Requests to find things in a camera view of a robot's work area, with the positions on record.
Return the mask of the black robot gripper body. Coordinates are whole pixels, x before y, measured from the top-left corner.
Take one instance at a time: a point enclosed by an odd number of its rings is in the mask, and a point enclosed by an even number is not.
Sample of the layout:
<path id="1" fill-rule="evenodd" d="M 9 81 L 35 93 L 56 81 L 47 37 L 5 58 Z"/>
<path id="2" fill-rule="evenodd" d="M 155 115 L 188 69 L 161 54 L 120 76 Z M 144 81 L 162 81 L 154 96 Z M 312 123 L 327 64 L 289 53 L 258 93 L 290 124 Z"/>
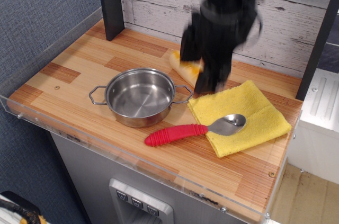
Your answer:
<path id="1" fill-rule="evenodd" d="M 195 30 L 200 60 L 232 59 L 234 49 L 247 41 L 254 23 L 261 27 L 261 19 L 252 7 L 238 14 L 219 14 L 202 5 L 200 12 L 192 13 L 187 28 Z"/>

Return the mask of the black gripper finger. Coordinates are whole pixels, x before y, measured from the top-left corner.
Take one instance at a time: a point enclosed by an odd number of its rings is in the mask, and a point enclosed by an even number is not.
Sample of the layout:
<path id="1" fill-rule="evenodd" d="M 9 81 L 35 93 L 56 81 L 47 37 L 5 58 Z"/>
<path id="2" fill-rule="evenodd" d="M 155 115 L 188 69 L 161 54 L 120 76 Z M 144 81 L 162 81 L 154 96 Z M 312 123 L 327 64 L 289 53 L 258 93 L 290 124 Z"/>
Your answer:
<path id="1" fill-rule="evenodd" d="M 194 92 L 205 94 L 220 91 L 231 72 L 231 57 L 203 61 L 203 71 L 198 75 Z"/>
<path id="2" fill-rule="evenodd" d="M 195 30 L 193 28 L 187 28 L 182 35 L 180 60 L 198 61 L 200 59 L 201 54 L 195 41 Z"/>

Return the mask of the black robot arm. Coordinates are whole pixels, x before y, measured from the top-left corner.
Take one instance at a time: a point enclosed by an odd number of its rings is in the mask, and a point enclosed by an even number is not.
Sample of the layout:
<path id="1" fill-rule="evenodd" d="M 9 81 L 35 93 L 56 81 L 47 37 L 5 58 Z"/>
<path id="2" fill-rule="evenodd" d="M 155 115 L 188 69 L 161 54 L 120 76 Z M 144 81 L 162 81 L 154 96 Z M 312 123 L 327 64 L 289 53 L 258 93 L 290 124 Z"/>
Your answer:
<path id="1" fill-rule="evenodd" d="M 182 35 L 181 61 L 203 61 L 194 91 L 221 90 L 231 72 L 234 50 L 246 42 L 257 20 L 256 0 L 203 0 Z"/>

